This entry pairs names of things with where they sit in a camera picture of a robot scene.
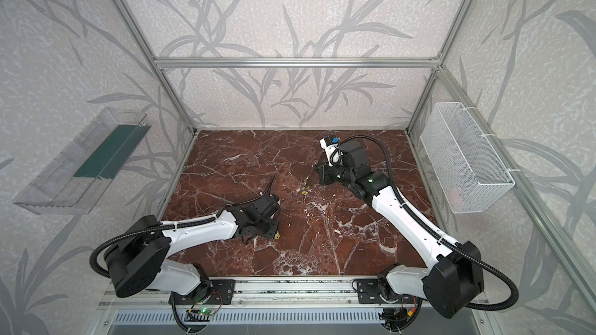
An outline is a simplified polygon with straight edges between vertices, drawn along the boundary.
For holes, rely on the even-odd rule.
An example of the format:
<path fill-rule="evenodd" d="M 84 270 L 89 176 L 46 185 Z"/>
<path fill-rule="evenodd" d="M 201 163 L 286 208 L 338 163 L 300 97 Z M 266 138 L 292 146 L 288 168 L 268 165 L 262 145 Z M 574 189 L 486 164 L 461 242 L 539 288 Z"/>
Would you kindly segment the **silver metal key holder plate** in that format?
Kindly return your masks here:
<path fill-rule="evenodd" d="M 306 188 L 309 188 L 310 186 L 312 186 L 317 181 L 317 177 L 318 176 L 317 176 L 317 172 L 316 172 L 316 167 L 317 167 L 317 165 L 314 164 L 312 166 L 312 168 L 310 169 L 309 174 L 307 175 L 307 178 L 306 178 L 306 180 L 304 182 L 304 186 Z"/>

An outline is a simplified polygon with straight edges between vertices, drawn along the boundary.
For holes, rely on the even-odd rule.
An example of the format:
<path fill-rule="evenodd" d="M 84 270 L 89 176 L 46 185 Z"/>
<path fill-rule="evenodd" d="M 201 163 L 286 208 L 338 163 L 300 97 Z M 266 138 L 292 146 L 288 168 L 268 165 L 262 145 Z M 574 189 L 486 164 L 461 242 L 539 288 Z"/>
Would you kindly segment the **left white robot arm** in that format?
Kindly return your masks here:
<path fill-rule="evenodd" d="M 273 240 L 279 235 L 279 210 L 279 197 L 267 192 L 206 217 L 183 221 L 142 217 L 124 234 L 97 247 L 89 263 L 111 280 L 119 298 L 150 290 L 204 299 L 213 290 L 206 272 L 197 264 L 174 261 L 172 255 L 218 240 Z"/>

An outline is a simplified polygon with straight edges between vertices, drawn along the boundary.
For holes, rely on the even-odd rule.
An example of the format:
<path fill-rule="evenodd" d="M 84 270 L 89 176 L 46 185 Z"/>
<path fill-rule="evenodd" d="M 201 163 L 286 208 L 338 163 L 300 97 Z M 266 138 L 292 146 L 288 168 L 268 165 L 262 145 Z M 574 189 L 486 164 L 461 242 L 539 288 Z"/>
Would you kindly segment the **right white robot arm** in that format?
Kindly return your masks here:
<path fill-rule="evenodd" d="M 392 265 L 380 273 L 377 291 L 383 301 L 416 297 L 450 319 L 483 291 L 482 269 L 448 248 L 449 243 L 457 243 L 456 239 L 406 200 L 387 175 L 371 169 L 360 142 L 341 142 L 336 136 L 326 136 L 320 144 L 326 159 L 314 167 L 319 183 L 346 187 L 397 228 L 425 264 L 422 268 Z"/>

